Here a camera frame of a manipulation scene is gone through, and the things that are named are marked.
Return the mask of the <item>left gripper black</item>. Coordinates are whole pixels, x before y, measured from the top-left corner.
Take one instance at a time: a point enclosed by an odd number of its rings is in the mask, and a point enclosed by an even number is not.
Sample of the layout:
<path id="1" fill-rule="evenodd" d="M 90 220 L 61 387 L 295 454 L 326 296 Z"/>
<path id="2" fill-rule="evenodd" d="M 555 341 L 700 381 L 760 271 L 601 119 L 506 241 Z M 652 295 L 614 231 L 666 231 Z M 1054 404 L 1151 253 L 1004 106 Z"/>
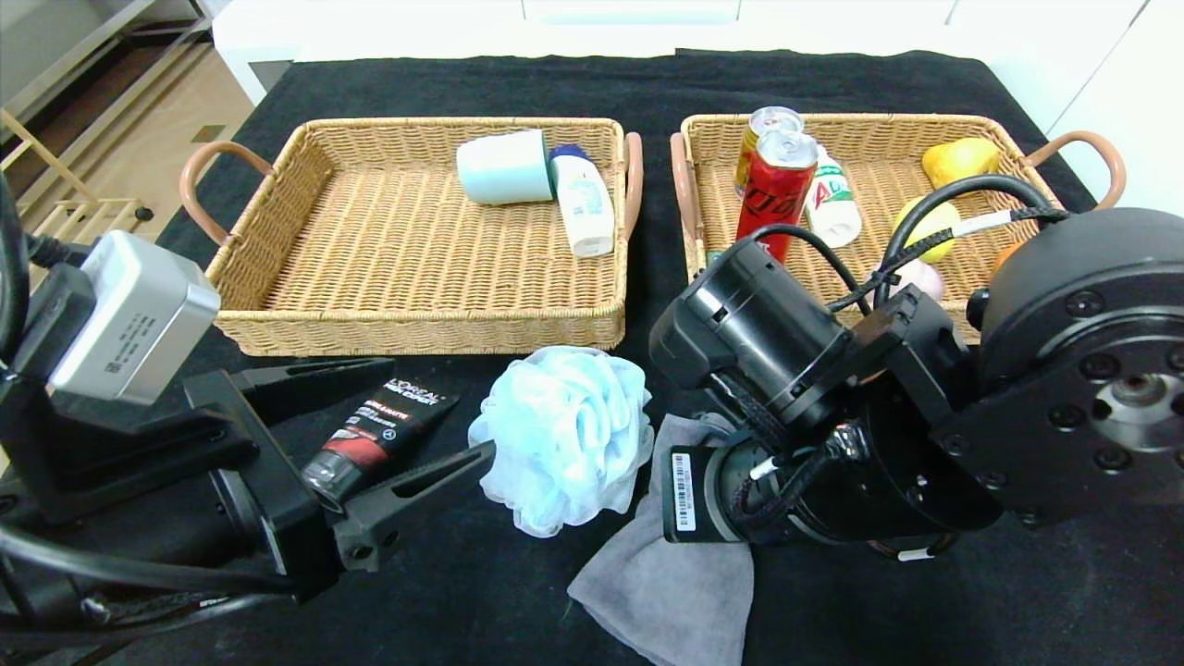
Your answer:
<path id="1" fill-rule="evenodd" d="M 270 425 L 380 388 L 388 358 L 350 358 L 189 376 L 182 412 L 131 425 L 122 447 L 136 534 L 123 585 L 169 593 L 304 598 L 347 572 L 380 572 L 408 536 L 444 525 L 493 467 L 496 444 L 377 484 L 345 505 L 332 547 L 321 502 Z"/>

